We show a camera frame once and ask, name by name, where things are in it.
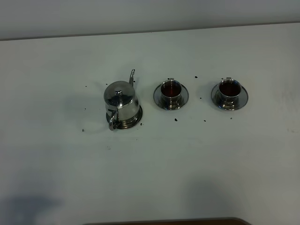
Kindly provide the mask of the stainless steel teapot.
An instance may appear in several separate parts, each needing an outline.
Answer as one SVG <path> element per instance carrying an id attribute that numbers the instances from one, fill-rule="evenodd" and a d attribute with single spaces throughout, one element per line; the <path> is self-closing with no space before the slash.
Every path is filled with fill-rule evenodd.
<path id="1" fill-rule="evenodd" d="M 121 109 L 121 115 L 132 117 L 139 110 L 140 102 L 134 89 L 135 70 L 131 71 L 129 81 L 111 83 L 104 91 L 106 112 Z"/>

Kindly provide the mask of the steel teapot saucer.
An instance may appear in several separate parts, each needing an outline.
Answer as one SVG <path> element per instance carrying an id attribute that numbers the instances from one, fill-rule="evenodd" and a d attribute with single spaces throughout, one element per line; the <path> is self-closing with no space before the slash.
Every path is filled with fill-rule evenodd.
<path id="1" fill-rule="evenodd" d="M 137 113 L 130 118 L 122 116 L 121 113 L 121 109 L 112 110 L 110 111 L 110 113 L 106 113 L 106 120 L 111 130 L 129 129 L 139 124 L 143 116 L 143 109 L 141 106 L 139 106 L 139 110 L 137 111 Z"/>

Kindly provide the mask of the left steel teacup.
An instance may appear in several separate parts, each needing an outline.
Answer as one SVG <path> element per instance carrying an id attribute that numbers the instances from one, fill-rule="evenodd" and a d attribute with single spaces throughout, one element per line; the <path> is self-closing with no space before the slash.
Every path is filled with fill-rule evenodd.
<path id="1" fill-rule="evenodd" d="M 174 105 L 177 103 L 181 97 L 182 85 L 174 80 L 169 78 L 161 84 L 160 92 L 162 99 L 169 105 Z"/>

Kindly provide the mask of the steel teacup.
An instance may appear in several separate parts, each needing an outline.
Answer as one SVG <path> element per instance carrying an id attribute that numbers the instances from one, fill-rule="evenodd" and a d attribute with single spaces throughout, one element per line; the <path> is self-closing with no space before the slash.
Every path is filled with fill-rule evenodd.
<path id="1" fill-rule="evenodd" d="M 226 79 L 222 80 L 218 86 L 220 99 L 226 105 L 233 105 L 237 103 L 241 90 L 241 84 L 231 77 L 227 77 Z"/>
<path id="2" fill-rule="evenodd" d="M 181 97 L 182 85 L 174 80 L 169 78 L 161 84 L 160 92 L 162 99 L 169 105 L 174 105 L 177 103 Z"/>

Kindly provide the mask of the left steel cup saucer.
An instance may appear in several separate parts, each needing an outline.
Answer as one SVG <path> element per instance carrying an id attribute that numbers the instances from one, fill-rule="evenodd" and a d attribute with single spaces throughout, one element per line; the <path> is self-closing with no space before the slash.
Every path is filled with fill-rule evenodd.
<path id="1" fill-rule="evenodd" d="M 189 99 L 187 88 L 176 80 L 167 80 L 156 87 L 153 99 L 155 104 L 165 110 L 182 108 Z"/>

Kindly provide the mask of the steel cup saucer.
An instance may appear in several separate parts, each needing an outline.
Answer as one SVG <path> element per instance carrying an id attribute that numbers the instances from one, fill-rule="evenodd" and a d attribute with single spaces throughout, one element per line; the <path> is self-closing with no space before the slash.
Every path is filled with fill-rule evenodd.
<path id="1" fill-rule="evenodd" d="M 211 91 L 211 100 L 219 109 L 226 111 L 235 111 L 243 108 L 248 103 L 248 92 L 241 86 L 238 96 L 228 97 L 223 95 L 219 90 L 219 84 L 215 85 Z"/>
<path id="2" fill-rule="evenodd" d="M 155 104 L 165 110 L 182 108 L 189 99 L 187 88 L 176 80 L 167 80 L 156 87 L 153 99 Z"/>

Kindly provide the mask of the right steel teacup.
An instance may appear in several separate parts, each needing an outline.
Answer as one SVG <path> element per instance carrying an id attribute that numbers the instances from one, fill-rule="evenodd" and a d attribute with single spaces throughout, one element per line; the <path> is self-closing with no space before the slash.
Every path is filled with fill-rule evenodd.
<path id="1" fill-rule="evenodd" d="M 237 103 L 241 90 L 241 84 L 231 77 L 227 77 L 226 79 L 222 80 L 218 86 L 220 99 L 226 105 L 233 105 Z"/>

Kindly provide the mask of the right steel cup saucer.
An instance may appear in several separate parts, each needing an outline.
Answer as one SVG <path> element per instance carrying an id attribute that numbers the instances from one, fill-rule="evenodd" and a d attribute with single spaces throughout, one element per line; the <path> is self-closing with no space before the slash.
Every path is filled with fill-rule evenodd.
<path id="1" fill-rule="evenodd" d="M 219 90 L 219 84 L 215 85 L 211 91 L 211 100 L 219 109 L 226 111 L 235 111 L 243 108 L 248 103 L 248 92 L 241 86 L 238 96 L 228 97 L 223 95 Z"/>

